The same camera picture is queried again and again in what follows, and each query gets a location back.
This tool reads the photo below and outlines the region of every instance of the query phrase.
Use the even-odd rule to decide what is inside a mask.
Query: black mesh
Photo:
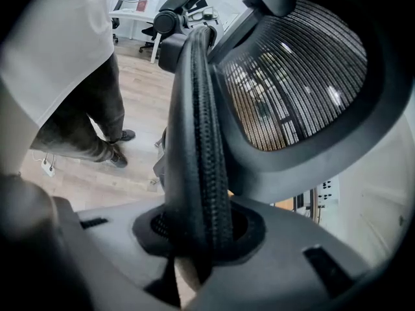
[[[152,219],[150,226],[153,232],[166,240],[169,240],[169,228],[167,227],[164,213],[161,213]]]
[[[353,102],[366,52],[343,20],[297,0],[287,17],[264,17],[219,70],[249,141],[273,151],[312,136]]]

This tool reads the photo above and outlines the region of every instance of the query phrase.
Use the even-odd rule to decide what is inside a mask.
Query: jeans
[[[31,149],[101,162],[123,134],[124,105],[115,54],[83,80],[40,128]],[[98,137],[90,119],[102,130]]]

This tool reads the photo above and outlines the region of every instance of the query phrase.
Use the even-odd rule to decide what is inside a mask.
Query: white wall
[[[220,19],[224,22],[228,17],[230,17],[234,13],[241,14],[243,11],[246,10],[245,5],[241,0],[206,0],[209,6],[214,6],[215,9],[218,10]],[[157,14],[157,11],[163,5],[166,0],[157,0],[157,1],[149,1],[147,5],[147,11],[153,10],[154,15]],[[115,5],[117,4],[117,0],[108,0],[108,11],[114,9]],[[121,8],[132,8],[135,9],[137,7],[137,3],[126,3],[124,2]],[[132,26],[132,20],[130,19],[121,19],[120,26],[118,29],[114,31],[117,36],[129,38],[130,30]],[[141,30],[148,28],[150,25],[146,25],[142,22],[136,22],[136,27],[133,33],[133,39],[141,40],[141,41],[148,41],[150,38],[141,33]]]
[[[411,219],[415,143],[407,117],[339,175],[342,239],[373,266],[391,256]]]
[[[325,207],[320,209],[320,226],[342,242],[348,243],[346,225],[342,221],[338,200],[328,200],[324,205]]]

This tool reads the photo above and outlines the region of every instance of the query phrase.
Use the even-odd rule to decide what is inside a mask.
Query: shoe
[[[118,168],[124,168],[128,164],[128,161],[125,155],[122,154],[118,150],[114,150],[114,154],[112,155],[111,162]]]
[[[136,138],[136,133],[133,132],[132,130],[126,129],[126,130],[123,130],[123,135],[121,136],[120,141],[128,142],[134,138]]]

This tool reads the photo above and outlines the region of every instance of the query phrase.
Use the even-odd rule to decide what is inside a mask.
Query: white shirt
[[[3,43],[0,77],[40,127],[113,50],[106,0],[33,0]]]

